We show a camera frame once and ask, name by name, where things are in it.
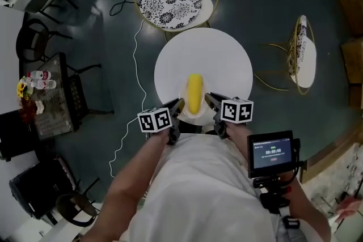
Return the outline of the small open cardboard box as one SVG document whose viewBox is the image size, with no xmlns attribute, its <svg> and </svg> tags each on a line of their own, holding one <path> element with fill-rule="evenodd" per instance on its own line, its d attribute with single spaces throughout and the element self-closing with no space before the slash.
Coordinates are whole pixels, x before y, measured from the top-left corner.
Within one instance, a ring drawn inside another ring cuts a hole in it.
<svg viewBox="0 0 363 242">
<path fill-rule="evenodd" d="M 363 84 L 349 85 L 349 106 L 354 109 L 363 109 Z"/>
</svg>

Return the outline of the black metal round-back chair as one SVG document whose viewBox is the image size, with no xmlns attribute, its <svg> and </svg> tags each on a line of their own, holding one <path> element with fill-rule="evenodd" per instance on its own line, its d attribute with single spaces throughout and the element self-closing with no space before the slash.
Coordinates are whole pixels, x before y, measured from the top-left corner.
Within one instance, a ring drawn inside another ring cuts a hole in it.
<svg viewBox="0 0 363 242">
<path fill-rule="evenodd" d="M 23 24 L 16 39 L 16 55 L 24 63 L 45 62 L 48 57 L 45 54 L 48 41 L 58 36 L 72 39 L 59 31 L 50 31 L 39 19 L 31 19 Z"/>
</svg>

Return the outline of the person's left forearm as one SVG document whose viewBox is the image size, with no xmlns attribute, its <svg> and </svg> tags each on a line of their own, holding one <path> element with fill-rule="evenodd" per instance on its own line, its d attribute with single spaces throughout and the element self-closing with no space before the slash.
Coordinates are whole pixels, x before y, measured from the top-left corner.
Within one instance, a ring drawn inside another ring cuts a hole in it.
<svg viewBox="0 0 363 242">
<path fill-rule="evenodd" d="M 81 242 L 118 241 L 128 229 L 169 141 L 168 132 L 153 134 L 113 179 L 96 222 Z"/>
</svg>

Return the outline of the white round plate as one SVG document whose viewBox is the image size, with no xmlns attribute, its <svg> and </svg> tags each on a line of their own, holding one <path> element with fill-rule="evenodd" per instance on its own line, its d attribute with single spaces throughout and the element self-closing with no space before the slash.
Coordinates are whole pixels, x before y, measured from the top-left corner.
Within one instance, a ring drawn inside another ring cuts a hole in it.
<svg viewBox="0 0 363 242">
<path fill-rule="evenodd" d="M 185 116 L 186 118 L 189 118 L 189 119 L 192 119 L 192 120 L 195 120 L 199 117 L 201 117 L 207 110 L 207 103 L 204 99 L 205 97 L 205 94 L 206 94 L 206 89 L 208 88 L 208 86 L 206 85 L 204 79 L 203 79 L 203 82 L 204 82 L 204 87 L 203 87 L 203 93 L 202 93 L 202 104 L 201 104 L 201 109 L 199 111 L 198 114 L 196 115 L 192 115 L 190 114 L 189 110 L 188 110 L 188 101 L 187 101 L 187 81 L 188 81 L 188 78 L 186 81 L 184 81 L 182 83 L 182 86 L 180 87 L 180 91 L 179 91 L 179 97 L 180 98 L 183 98 L 184 101 L 185 101 L 185 106 L 184 106 L 184 109 L 181 113 L 182 116 Z"/>
</svg>

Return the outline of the clear plastic water bottle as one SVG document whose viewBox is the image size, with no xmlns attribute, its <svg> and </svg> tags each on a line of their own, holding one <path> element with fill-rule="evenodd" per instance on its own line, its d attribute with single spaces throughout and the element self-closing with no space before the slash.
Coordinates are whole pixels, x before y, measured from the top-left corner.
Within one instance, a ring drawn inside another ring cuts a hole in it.
<svg viewBox="0 0 363 242">
<path fill-rule="evenodd" d="M 27 79 L 29 80 L 49 80 L 52 74 L 50 71 L 31 71 L 27 73 Z"/>
<path fill-rule="evenodd" d="M 55 80 L 41 80 L 35 79 L 31 81 L 31 87 L 37 90 L 51 90 L 56 88 L 57 82 Z"/>
</svg>

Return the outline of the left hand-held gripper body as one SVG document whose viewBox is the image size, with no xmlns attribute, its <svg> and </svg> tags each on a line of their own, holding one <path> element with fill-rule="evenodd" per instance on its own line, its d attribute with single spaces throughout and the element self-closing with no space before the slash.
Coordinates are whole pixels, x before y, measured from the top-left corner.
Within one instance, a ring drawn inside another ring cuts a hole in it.
<svg viewBox="0 0 363 242">
<path fill-rule="evenodd" d="M 137 115 L 142 133 L 146 139 L 152 135 L 168 129 L 168 145 L 174 146 L 180 137 L 178 118 L 174 119 L 170 114 L 171 101 L 159 108 L 148 109 Z"/>
</svg>

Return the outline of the black monitor screen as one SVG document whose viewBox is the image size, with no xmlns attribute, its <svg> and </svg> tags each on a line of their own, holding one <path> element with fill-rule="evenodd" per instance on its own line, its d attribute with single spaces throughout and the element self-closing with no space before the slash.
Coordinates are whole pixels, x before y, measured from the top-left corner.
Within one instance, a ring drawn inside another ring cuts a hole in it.
<svg viewBox="0 0 363 242">
<path fill-rule="evenodd" d="M 247 144 L 249 178 L 269 177 L 293 169 L 292 131 L 249 135 Z"/>
</svg>

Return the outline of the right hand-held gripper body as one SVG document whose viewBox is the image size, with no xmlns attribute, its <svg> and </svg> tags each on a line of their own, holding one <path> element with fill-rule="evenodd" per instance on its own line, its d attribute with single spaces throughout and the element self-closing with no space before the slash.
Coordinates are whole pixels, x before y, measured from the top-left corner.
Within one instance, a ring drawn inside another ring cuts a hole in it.
<svg viewBox="0 0 363 242">
<path fill-rule="evenodd" d="M 241 99 L 225 99 L 217 108 L 218 112 L 213 117 L 214 130 L 221 139 L 227 138 L 226 123 L 243 124 L 252 121 L 254 102 Z"/>
</svg>

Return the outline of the person's right forearm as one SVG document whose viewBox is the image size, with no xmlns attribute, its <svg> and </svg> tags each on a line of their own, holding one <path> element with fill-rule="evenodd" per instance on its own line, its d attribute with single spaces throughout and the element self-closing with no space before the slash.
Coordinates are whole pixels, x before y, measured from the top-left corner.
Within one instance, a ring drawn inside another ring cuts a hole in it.
<svg viewBox="0 0 363 242">
<path fill-rule="evenodd" d="M 247 137 L 252 132 L 244 125 L 227 122 L 226 132 L 245 159 L 248 158 Z M 292 217 L 307 222 L 324 242 L 331 241 L 331 228 L 327 218 L 316 209 L 305 195 L 300 183 L 294 177 L 290 183 L 291 191 L 283 197 L 290 201 L 289 210 Z"/>
</svg>

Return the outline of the yellow corn cob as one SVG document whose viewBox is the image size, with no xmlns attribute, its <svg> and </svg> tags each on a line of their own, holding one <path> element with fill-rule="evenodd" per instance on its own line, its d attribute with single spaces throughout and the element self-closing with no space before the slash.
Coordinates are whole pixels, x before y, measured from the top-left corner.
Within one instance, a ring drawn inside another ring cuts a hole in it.
<svg viewBox="0 0 363 242">
<path fill-rule="evenodd" d="M 201 74 L 191 74 L 187 81 L 187 101 L 190 114 L 199 113 L 202 104 L 204 82 Z"/>
</svg>

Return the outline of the sunflower bouquet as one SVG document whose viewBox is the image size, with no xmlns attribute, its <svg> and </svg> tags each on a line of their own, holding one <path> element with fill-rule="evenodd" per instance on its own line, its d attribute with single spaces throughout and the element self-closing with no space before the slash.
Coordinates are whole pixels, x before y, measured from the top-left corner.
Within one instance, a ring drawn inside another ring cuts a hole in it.
<svg viewBox="0 0 363 242">
<path fill-rule="evenodd" d="M 25 124 L 30 124 L 36 116 L 37 106 L 31 100 L 33 94 L 33 87 L 26 77 L 22 77 L 17 85 L 17 96 L 19 99 L 19 114 Z"/>
</svg>

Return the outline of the white round seat pad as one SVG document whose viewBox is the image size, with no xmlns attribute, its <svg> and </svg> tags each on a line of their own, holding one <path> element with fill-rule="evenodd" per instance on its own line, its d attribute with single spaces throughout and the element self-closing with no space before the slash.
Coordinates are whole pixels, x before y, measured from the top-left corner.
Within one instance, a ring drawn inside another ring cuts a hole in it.
<svg viewBox="0 0 363 242">
<path fill-rule="evenodd" d="M 198 14 L 199 24 L 203 24 L 209 20 L 214 10 L 212 0 L 202 0 L 202 7 Z"/>
</svg>

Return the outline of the long cardboard box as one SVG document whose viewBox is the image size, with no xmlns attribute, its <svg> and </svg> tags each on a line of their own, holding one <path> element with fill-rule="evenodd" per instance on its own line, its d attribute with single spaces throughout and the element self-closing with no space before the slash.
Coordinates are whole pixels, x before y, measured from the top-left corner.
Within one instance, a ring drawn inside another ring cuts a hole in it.
<svg viewBox="0 0 363 242">
<path fill-rule="evenodd" d="M 363 36 L 363 0 L 339 0 L 354 37 Z"/>
</svg>

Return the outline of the stack of wooden planks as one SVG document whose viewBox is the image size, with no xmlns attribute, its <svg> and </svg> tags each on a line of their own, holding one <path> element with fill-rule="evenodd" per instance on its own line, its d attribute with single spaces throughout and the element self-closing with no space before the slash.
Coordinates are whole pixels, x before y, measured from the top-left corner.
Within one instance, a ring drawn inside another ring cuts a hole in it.
<svg viewBox="0 0 363 242">
<path fill-rule="evenodd" d="M 302 184 L 315 178 L 343 156 L 354 143 L 363 142 L 363 120 L 355 123 L 340 137 L 304 162 L 299 181 Z"/>
</svg>

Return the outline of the black glass side table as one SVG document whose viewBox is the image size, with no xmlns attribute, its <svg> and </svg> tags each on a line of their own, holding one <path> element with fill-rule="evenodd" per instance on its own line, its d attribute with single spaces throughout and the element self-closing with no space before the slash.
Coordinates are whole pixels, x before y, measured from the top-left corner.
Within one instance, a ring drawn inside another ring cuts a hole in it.
<svg viewBox="0 0 363 242">
<path fill-rule="evenodd" d="M 65 53 L 56 53 L 42 64 L 39 69 L 52 73 L 56 87 L 35 90 L 32 95 L 33 101 L 41 101 L 44 105 L 44 111 L 36 115 L 33 122 L 39 140 L 44 141 L 77 131 L 82 120 L 88 115 L 114 114 L 113 110 L 90 109 L 83 92 L 80 74 L 101 67 L 101 64 L 96 64 L 79 70 L 72 69 L 74 74 L 69 75 L 70 66 L 67 65 Z"/>
</svg>

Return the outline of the person's white shirt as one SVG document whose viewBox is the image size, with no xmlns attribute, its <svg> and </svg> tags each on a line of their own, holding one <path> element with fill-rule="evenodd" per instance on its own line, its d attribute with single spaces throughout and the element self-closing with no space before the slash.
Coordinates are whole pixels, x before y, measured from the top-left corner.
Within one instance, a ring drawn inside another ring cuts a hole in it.
<svg viewBox="0 0 363 242">
<path fill-rule="evenodd" d="M 182 134 L 120 242 L 276 242 L 278 217 L 262 207 L 242 163 L 229 141 Z"/>
</svg>

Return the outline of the white oval seat cushion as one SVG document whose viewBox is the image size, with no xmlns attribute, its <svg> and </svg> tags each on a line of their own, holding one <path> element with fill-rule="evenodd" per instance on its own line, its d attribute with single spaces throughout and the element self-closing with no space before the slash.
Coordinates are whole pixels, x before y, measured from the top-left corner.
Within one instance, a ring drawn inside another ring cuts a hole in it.
<svg viewBox="0 0 363 242">
<path fill-rule="evenodd" d="M 304 52 L 297 72 L 298 85 L 301 88 L 310 88 L 316 73 L 316 47 L 307 36 L 304 36 L 302 49 Z"/>
</svg>

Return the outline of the black ribbed equipment case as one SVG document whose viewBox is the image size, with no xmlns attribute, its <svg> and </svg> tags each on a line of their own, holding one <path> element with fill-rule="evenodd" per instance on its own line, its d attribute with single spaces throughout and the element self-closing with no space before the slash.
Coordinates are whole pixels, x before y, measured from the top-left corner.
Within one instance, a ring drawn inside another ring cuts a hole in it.
<svg viewBox="0 0 363 242">
<path fill-rule="evenodd" d="M 76 190 L 76 182 L 64 159 L 43 159 L 9 181 L 12 196 L 32 218 L 41 219 L 56 207 L 57 198 Z"/>
</svg>

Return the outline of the round white table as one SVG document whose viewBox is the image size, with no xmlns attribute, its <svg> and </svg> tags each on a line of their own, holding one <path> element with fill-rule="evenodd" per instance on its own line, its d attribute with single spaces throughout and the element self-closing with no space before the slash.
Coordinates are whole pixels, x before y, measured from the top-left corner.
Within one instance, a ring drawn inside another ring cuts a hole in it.
<svg viewBox="0 0 363 242">
<path fill-rule="evenodd" d="M 212 28 L 194 28 L 173 37 L 161 50 L 154 83 L 162 103 L 180 98 L 182 83 L 201 74 L 206 93 L 248 100 L 253 71 L 248 54 L 235 38 Z"/>
</svg>

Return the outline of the floral back cushion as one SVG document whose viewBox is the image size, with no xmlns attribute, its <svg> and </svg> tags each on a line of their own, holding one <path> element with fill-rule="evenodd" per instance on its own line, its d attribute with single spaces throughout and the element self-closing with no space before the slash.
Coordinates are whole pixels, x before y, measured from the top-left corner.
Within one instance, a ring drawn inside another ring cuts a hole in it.
<svg viewBox="0 0 363 242">
<path fill-rule="evenodd" d="M 300 64 L 303 60 L 305 48 L 303 42 L 307 38 L 307 19 L 304 15 L 301 15 L 295 27 L 293 28 L 292 34 L 288 41 L 287 48 L 287 63 L 289 74 L 295 76 L 300 70 Z"/>
</svg>

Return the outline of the black white floral seat cushion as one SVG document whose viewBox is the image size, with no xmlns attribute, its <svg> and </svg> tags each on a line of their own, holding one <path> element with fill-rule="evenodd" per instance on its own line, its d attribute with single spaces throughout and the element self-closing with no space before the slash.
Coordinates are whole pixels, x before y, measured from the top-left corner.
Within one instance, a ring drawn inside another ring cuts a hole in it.
<svg viewBox="0 0 363 242">
<path fill-rule="evenodd" d="M 141 14 L 161 29 L 178 29 L 194 21 L 202 0 L 140 0 Z"/>
</svg>

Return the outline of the dark round stool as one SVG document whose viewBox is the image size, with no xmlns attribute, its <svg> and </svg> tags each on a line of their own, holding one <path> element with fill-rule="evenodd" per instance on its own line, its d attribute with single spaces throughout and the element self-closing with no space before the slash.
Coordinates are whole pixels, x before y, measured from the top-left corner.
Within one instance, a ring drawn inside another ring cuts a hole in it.
<svg viewBox="0 0 363 242">
<path fill-rule="evenodd" d="M 81 228 L 86 228 L 93 224 L 99 215 L 99 210 L 93 206 L 93 202 L 89 200 L 87 193 L 99 180 L 100 178 L 97 178 L 83 192 L 75 190 L 71 193 L 60 195 L 57 198 L 56 209 L 67 222 Z M 85 222 L 76 220 L 75 217 L 81 212 L 90 216 L 89 220 Z"/>
</svg>

